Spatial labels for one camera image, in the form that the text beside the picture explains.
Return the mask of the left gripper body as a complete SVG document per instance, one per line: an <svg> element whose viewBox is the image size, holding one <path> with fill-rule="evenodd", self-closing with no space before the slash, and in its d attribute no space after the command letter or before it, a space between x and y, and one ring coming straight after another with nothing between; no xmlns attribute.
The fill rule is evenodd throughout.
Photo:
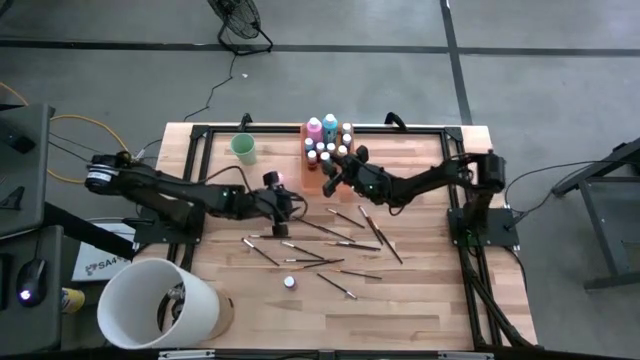
<svg viewBox="0 0 640 360"><path fill-rule="evenodd" d="M298 210L293 203L300 201L299 194L285 187L258 189L251 191L250 195L256 205L262 203L266 206L264 212L268 213L276 223L288 222L292 214Z"/></svg>

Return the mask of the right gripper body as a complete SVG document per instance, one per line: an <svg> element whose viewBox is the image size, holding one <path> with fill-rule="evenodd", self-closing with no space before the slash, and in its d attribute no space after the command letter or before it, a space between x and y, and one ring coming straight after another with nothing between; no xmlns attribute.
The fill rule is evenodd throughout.
<svg viewBox="0 0 640 360"><path fill-rule="evenodd" d="M388 204L392 195L391 176L382 168L354 160L350 164L354 191L376 205Z"/></svg>

